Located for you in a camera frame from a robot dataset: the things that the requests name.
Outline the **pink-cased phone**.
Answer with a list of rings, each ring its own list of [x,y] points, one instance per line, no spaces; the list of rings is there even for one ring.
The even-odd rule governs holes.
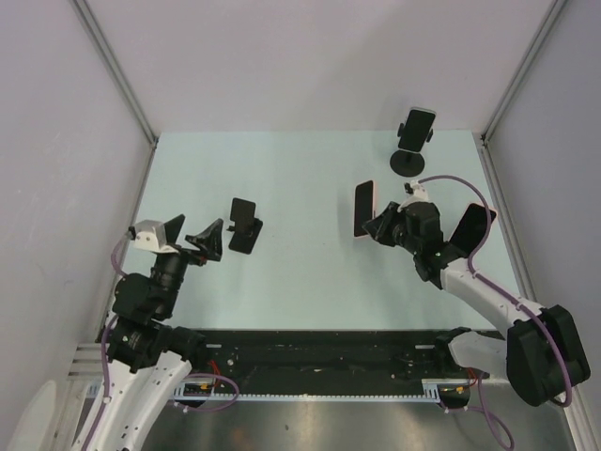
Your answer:
[[[469,203],[450,238],[450,243],[469,256],[482,242],[486,230],[485,207],[481,204]]]
[[[373,180],[368,180],[358,184],[354,190],[353,203],[353,237],[355,239],[367,235],[363,226],[366,222],[375,218],[376,205],[376,183]]]

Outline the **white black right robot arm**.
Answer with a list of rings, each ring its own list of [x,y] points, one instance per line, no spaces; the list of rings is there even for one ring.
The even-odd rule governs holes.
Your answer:
[[[541,327],[505,296],[476,279],[469,283],[468,258],[485,236],[485,209],[467,210],[449,240],[440,229],[440,213],[431,202],[402,207],[394,202],[363,230],[376,242],[400,246],[413,254],[417,273],[425,282],[463,300],[505,338],[507,378],[526,403],[538,406],[560,394],[569,382],[578,385],[591,369],[571,314],[559,305],[541,308],[535,315],[553,338],[566,370],[562,371]]]

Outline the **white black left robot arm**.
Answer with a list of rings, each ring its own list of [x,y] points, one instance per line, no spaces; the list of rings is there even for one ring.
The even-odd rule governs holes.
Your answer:
[[[124,272],[118,280],[111,317],[100,340],[102,381],[74,450],[139,450],[175,388],[201,373],[210,353],[198,331],[166,325],[173,316],[187,269],[218,262],[223,255],[223,220],[177,242],[185,222],[144,220],[130,226],[115,249],[127,244],[154,255],[149,274]]]

